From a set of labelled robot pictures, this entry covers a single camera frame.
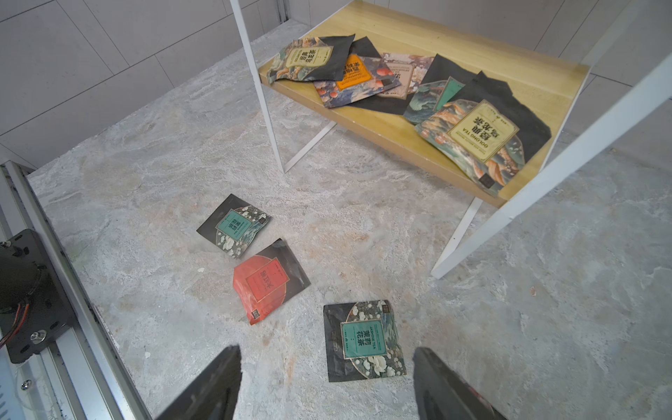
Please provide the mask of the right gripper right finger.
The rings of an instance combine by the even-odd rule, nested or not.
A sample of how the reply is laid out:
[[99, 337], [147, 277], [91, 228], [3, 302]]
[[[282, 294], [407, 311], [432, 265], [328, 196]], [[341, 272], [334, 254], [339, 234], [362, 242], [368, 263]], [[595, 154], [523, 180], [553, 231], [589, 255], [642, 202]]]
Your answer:
[[430, 348], [417, 348], [413, 362], [420, 419], [506, 419]]

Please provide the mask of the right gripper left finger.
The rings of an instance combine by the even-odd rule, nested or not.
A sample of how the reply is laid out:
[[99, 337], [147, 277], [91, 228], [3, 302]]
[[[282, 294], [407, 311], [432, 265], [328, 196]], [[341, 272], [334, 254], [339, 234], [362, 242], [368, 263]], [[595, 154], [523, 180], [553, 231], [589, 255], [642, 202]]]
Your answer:
[[157, 419], [233, 419], [243, 379], [242, 353], [228, 346]]

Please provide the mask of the black green tea bag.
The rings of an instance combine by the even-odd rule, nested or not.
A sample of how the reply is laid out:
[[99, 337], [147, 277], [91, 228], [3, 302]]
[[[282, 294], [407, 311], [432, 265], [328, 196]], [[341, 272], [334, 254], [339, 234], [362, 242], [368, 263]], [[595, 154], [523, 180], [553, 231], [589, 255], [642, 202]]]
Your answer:
[[387, 299], [327, 304], [323, 320], [329, 382], [407, 375], [395, 313]]

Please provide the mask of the red tea bag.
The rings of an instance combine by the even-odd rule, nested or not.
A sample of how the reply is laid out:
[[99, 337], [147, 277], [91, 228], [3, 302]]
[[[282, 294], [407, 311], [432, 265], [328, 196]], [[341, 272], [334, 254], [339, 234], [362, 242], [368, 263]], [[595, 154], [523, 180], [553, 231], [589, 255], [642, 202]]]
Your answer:
[[233, 287], [255, 325], [311, 285], [288, 243], [278, 238], [234, 268]]

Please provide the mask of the green label tea bag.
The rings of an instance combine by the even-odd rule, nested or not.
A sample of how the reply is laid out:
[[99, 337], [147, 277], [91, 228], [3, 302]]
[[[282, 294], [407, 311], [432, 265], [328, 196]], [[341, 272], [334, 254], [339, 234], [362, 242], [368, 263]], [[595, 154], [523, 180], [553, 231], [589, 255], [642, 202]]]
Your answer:
[[228, 256], [241, 258], [271, 219], [264, 210], [229, 194], [197, 232]]

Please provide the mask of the yellow label tea bag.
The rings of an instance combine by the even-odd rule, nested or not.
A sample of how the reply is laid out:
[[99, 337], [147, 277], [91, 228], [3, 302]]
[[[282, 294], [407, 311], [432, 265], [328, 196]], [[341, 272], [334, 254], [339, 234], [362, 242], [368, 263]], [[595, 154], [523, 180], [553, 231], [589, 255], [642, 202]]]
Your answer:
[[549, 126], [509, 84], [482, 72], [415, 131], [493, 197], [551, 139]]
[[355, 35], [304, 37], [293, 40], [271, 61], [269, 84], [293, 82], [341, 82]]

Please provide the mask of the dark green tea bag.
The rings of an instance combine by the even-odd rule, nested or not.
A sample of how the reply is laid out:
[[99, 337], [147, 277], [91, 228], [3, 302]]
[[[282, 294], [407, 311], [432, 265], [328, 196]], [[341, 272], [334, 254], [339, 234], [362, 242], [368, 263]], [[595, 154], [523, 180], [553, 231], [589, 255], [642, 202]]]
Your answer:
[[420, 124], [475, 77], [475, 73], [437, 54], [402, 116], [411, 124]]

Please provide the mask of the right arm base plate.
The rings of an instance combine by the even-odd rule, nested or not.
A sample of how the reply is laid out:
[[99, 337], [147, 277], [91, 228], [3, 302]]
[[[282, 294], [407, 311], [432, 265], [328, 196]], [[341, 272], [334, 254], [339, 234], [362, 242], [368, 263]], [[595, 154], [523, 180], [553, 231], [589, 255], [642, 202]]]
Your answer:
[[39, 235], [25, 229], [1, 243], [1, 347], [21, 364], [53, 344], [75, 313]]

